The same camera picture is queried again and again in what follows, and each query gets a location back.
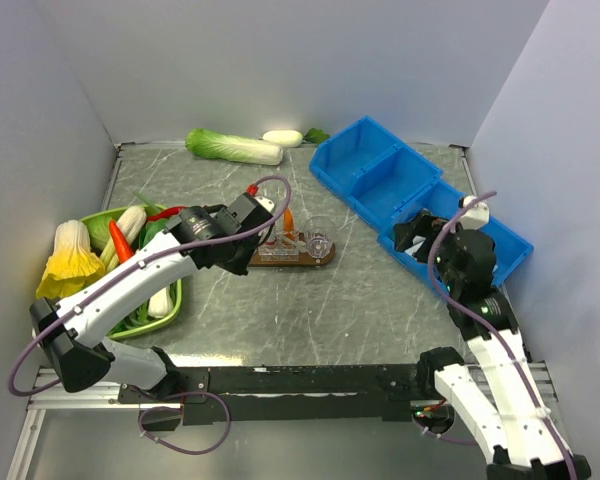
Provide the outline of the orange toothpaste tube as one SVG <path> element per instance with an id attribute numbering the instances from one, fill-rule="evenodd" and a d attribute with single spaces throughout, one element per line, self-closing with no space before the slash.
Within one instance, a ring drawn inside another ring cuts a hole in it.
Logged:
<path id="1" fill-rule="evenodd" d="M 295 231 L 294 218 L 289 208 L 286 208 L 283 215 L 283 231 L 293 233 Z"/>

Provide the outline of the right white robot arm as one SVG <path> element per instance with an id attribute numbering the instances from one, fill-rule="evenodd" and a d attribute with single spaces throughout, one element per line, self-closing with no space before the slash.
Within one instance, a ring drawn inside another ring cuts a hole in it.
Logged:
<path id="1" fill-rule="evenodd" d="M 518 322 L 494 286 L 495 242 L 486 233 L 453 226 L 426 210 L 393 227 L 394 248 L 412 252 L 447 294 L 447 310 L 484 374 L 477 387 L 454 349 L 421 355 L 418 390 L 442 396 L 472 432 L 490 479 L 588 479 L 585 456 L 571 451 L 532 378 Z"/>

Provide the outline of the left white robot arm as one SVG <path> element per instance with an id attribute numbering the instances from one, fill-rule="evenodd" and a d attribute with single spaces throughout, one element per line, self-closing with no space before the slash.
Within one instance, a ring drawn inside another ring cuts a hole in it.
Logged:
<path id="1" fill-rule="evenodd" d="M 59 302 L 43 298 L 30 307 L 42 349 L 64 389 L 83 391 L 100 381 L 142 389 L 156 402 L 172 398 L 183 382 L 158 347 L 139 349 L 108 339 L 121 320 L 159 290 L 203 268 L 244 275 L 259 244 L 255 227 L 272 218 L 273 201 L 248 193 L 231 205 L 193 206 L 171 218 L 152 240 L 120 266 L 125 277 L 107 288 L 107 274 Z"/>

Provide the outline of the clear acrylic toothbrush holder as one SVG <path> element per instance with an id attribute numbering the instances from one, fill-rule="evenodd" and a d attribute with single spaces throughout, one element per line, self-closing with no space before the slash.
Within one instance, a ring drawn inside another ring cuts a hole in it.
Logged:
<path id="1" fill-rule="evenodd" d="M 271 240 L 276 241 L 276 246 L 273 251 L 273 254 L 268 255 L 268 256 L 261 256 L 258 253 L 258 249 L 261 246 L 260 245 L 256 251 L 256 255 L 254 256 L 254 261 L 257 263 L 282 264 L 282 265 L 287 265 L 287 264 L 292 264 L 292 263 L 298 262 L 300 260 L 300 251 L 298 251 L 293 246 L 286 245 L 286 244 L 280 242 L 278 240 L 278 238 L 282 235 L 279 235 L 277 233 L 271 233 L 265 242 L 271 241 Z"/>

